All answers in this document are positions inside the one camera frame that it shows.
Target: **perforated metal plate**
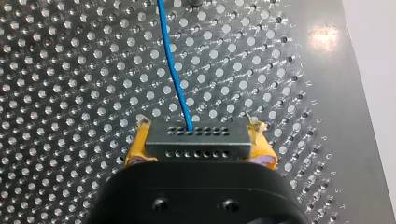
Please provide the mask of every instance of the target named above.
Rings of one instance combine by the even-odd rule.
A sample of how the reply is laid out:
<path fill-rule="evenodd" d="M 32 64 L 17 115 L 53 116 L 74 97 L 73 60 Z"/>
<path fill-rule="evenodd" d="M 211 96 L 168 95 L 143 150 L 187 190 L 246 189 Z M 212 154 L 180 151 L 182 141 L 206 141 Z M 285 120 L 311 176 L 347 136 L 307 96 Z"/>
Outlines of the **perforated metal plate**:
<path fill-rule="evenodd" d="M 165 6 L 194 120 L 265 120 L 311 223 L 394 223 L 340 1 Z M 156 3 L 0 0 L 0 24 L 0 222 L 83 223 L 136 117 L 182 120 Z"/>

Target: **blue wire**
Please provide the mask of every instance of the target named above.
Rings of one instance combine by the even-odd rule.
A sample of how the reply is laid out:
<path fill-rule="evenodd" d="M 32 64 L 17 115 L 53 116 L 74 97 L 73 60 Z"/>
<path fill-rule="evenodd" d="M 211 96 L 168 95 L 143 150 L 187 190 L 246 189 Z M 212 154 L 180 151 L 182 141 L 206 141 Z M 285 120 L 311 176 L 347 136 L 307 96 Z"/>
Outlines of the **blue wire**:
<path fill-rule="evenodd" d="M 186 98 L 184 98 L 183 90 L 180 87 L 180 80 L 178 79 L 177 71 L 175 69 L 175 63 L 172 58 L 169 35 L 166 29 L 166 12 L 165 12 L 165 6 L 163 5 L 163 0 L 157 0 L 157 4 L 158 4 L 158 11 L 160 14 L 160 25 L 161 25 L 161 32 L 163 33 L 163 46 L 165 47 L 166 60 L 168 61 L 168 66 L 171 72 L 173 82 L 175 84 L 178 101 L 180 102 L 181 110 L 183 111 L 184 114 L 184 120 L 186 120 L 187 130 L 192 131 L 193 125 L 192 125 L 189 107 L 186 104 Z"/>

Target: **metal connector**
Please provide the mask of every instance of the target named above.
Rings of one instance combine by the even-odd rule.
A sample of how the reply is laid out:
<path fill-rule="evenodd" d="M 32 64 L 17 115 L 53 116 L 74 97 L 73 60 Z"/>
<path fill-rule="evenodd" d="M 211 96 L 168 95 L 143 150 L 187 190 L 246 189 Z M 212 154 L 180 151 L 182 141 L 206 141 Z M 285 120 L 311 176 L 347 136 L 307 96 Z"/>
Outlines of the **metal connector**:
<path fill-rule="evenodd" d="M 250 155 L 245 119 L 233 122 L 195 122 L 186 130 L 182 122 L 153 121 L 146 152 L 160 161 L 237 161 Z"/>

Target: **hole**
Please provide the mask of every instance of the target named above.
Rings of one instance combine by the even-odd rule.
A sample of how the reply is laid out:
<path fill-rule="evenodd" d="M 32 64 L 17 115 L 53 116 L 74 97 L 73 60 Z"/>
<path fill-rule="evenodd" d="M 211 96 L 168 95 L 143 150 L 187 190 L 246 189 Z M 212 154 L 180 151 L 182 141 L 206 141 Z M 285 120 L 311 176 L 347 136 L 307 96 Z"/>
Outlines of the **hole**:
<path fill-rule="evenodd" d="M 152 204 L 152 209 L 156 212 L 163 212 L 168 209 L 168 201 L 165 198 L 158 198 Z"/>
<path fill-rule="evenodd" d="M 276 17 L 276 18 L 275 18 L 275 22 L 276 22 L 276 23 L 282 23 L 282 18 Z"/>
<path fill-rule="evenodd" d="M 172 157 L 173 156 L 173 152 L 172 151 L 166 151 L 165 152 L 165 156 L 166 157 Z"/>
<path fill-rule="evenodd" d="M 228 199 L 224 201 L 223 208 L 228 212 L 237 212 L 239 210 L 239 202 L 233 199 Z"/>
<path fill-rule="evenodd" d="M 223 158 L 228 158 L 228 157 L 230 157 L 230 152 L 229 151 L 223 151 L 222 156 L 223 156 Z"/>
<path fill-rule="evenodd" d="M 195 151 L 194 152 L 194 157 L 200 158 L 201 157 L 201 151 Z"/>
<path fill-rule="evenodd" d="M 291 56 L 286 58 L 286 62 L 287 63 L 292 63 L 293 62 L 293 58 Z"/>
<path fill-rule="evenodd" d="M 280 42 L 282 42 L 283 44 L 286 44 L 288 42 L 288 38 L 285 36 L 280 37 Z"/>
<path fill-rule="evenodd" d="M 205 152 L 204 152 L 204 157 L 205 157 L 205 158 L 210 157 L 210 152 L 209 152 L 209 151 L 205 151 Z"/>

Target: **circular hole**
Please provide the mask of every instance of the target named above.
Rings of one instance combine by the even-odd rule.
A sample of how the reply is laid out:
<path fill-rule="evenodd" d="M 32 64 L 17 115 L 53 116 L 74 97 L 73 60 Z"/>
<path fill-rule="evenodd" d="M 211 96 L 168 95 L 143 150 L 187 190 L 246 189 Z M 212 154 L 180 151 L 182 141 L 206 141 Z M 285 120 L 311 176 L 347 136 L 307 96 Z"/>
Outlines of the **circular hole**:
<path fill-rule="evenodd" d="M 239 210 L 239 202 L 229 199 L 223 203 L 223 208 L 228 212 L 237 212 Z"/>
<path fill-rule="evenodd" d="M 156 212 L 163 212 L 168 209 L 168 202 L 165 198 L 159 198 L 152 204 L 152 209 Z"/>
<path fill-rule="evenodd" d="M 282 18 L 281 17 L 276 17 L 275 18 L 275 22 L 276 23 L 281 23 L 282 22 Z"/>
<path fill-rule="evenodd" d="M 200 158 L 201 157 L 201 151 L 195 151 L 194 152 L 194 157 Z"/>
<path fill-rule="evenodd" d="M 166 157 L 172 157 L 173 156 L 173 152 L 172 151 L 166 151 L 165 152 L 165 156 Z"/>
<path fill-rule="evenodd" d="M 209 151 L 205 151 L 205 152 L 204 152 L 204 157 L 205 157 L 205 158 L 210 157 L 210 152 L 209 152 Z"/>
<path fill-rule="evenodd" d="M 280 42 L 282 42 L 283 44 L 286 44 L 288 42 L 288 38 L 285 36 L 280 37 Z"/>
<path fill-rule="evenodd" d="M 223 156 L 223 158 L 228 158 L 230 156 L 230 152 L 229 151 L 223 151 L 222 156 Z"/>

